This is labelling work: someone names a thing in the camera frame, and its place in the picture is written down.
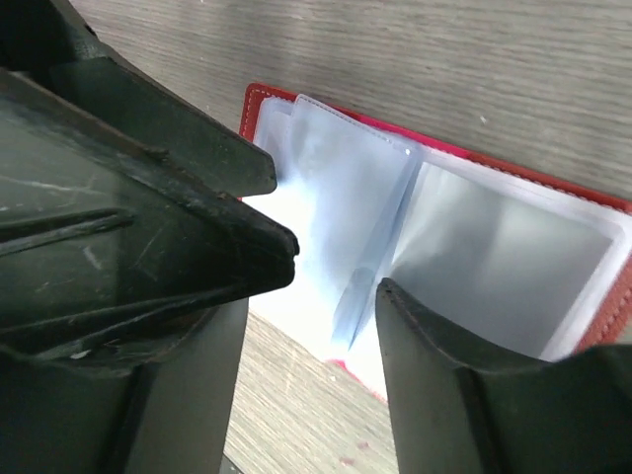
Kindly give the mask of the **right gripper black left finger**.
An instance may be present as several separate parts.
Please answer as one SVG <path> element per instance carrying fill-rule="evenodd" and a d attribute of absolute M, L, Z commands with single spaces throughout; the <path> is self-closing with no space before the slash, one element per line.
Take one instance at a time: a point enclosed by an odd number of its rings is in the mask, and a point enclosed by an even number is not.
<path fill-rule="evenodd" d="M 217 473 L 248 315 L 211 308 L 159 363 L 127 376 L 1 359 L 4 473 Z"/>

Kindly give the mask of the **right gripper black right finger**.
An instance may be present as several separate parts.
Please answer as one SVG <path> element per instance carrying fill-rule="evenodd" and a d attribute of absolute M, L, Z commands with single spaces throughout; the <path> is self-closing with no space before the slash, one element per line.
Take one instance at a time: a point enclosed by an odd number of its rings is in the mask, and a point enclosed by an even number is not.
<path fill-rule="evenodd" d="M 631 350 L 547 362 L 431 311 L 392 279 L 376 325 L 403 473 L 627 473 Z"/>

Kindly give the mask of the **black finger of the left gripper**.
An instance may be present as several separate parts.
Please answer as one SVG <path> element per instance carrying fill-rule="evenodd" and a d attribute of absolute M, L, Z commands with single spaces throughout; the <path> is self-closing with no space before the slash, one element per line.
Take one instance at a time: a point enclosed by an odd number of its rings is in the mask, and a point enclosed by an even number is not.
<path fill-rule="evenodd" d="M 1 350 L 138 365 L 289 285 L 285 227 L 31 80 L 1 75 Z"/>
<path fill-rule="evenodd" d="M 1 64 L 122 134 L 168 154 L 215 191 L 271 193 L 272 157 L 102 42 L 68 1 L 4 1 Z"/>

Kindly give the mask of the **red leather card holder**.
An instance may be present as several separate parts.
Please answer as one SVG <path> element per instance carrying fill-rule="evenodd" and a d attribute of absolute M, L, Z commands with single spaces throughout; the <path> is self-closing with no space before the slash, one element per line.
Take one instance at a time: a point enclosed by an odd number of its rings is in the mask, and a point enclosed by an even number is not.
<path fill-rule="evenodd" d="M 240 133 L 277 177 L 248 204 L 300 244 L 293 283 L 252 298 L 252 311 L 377 395 L 384 278 L 538 359 L 627 329 L 629 201 L 261 83 L 246 90 Z"/>

